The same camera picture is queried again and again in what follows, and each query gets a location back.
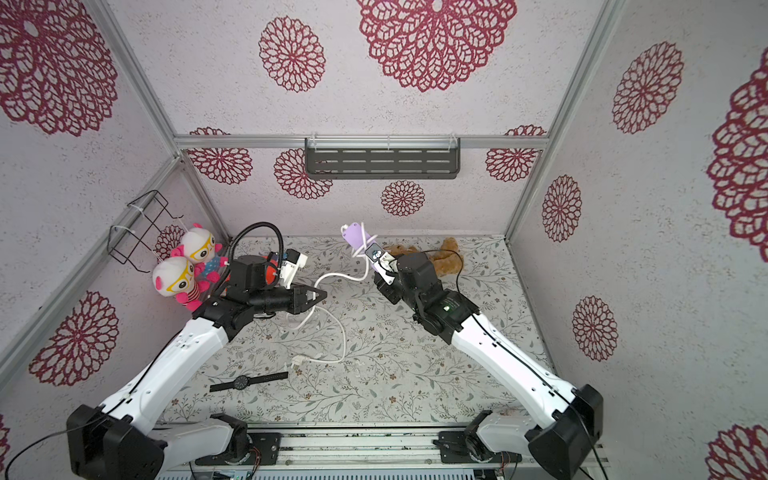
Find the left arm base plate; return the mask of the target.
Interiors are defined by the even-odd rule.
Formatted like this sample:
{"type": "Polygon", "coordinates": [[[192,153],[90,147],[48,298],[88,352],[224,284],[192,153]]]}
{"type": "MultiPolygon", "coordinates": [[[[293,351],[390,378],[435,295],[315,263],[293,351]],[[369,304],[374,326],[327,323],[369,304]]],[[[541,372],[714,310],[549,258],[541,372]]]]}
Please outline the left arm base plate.
{"type": "Polygon", "coordinates": [[[224,466],[274,466],[277,464],[281,441],[280,433],[249,433],[248,443],[241,457],[225,451],[218,455],[210,455],[198,458],[195,466],[224,467],[224,466]]]}

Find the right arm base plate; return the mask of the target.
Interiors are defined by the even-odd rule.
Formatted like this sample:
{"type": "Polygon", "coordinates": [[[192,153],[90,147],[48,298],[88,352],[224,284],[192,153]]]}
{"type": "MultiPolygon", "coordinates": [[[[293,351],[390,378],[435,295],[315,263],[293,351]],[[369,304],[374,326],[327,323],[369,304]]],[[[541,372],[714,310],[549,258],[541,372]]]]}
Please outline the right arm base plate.
{"type": "Polygon", "coordinates": [[[518,453],[491,452],[477,438],[468,438],[464,431],[440,431],[432,444],[438,448],[441,462],[444,464],[514,464],[522,460],[522,456],[518,453]]]}

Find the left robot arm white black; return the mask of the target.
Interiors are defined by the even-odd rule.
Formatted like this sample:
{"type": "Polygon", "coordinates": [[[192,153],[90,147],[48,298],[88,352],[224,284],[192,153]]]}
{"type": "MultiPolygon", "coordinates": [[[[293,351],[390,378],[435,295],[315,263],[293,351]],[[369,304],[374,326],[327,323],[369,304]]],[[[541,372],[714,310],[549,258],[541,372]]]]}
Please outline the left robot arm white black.
{"type": "Polygon", "coordinates": [[[203,457],[240,463],[252,451],[245,422],[227,414],[181,427],[155,425],[170,401],[214,354],[259,314],[298,315],[326,298],[323,290],[296,284],[306,255],[288,250],[274,262],[247,255],[230,264],[221,292],[206,299],[157,357],[97,407],[82,405],[67,419],[73,473],[84,479],[154,479],[159,473],[203,457]]]}

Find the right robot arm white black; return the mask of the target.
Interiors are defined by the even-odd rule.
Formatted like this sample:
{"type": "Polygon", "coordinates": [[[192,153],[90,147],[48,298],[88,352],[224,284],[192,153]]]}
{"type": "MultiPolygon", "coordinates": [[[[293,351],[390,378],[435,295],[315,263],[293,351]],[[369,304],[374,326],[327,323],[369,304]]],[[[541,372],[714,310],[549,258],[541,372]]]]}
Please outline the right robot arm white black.
{"type": "Polygon", "coordinates": [[[378,291],[405,303],[429,334],[465,353],[503,385],[532,422],[479,414],[465,431],[470,455],[528,451],[555,479],[572,479],[603,432],[604,399],[591,385],[577,388],[539,364],[497,329],[459,289],[446,289],[424,252],[393,257],[378,246],[365,253],[378,291]]]}

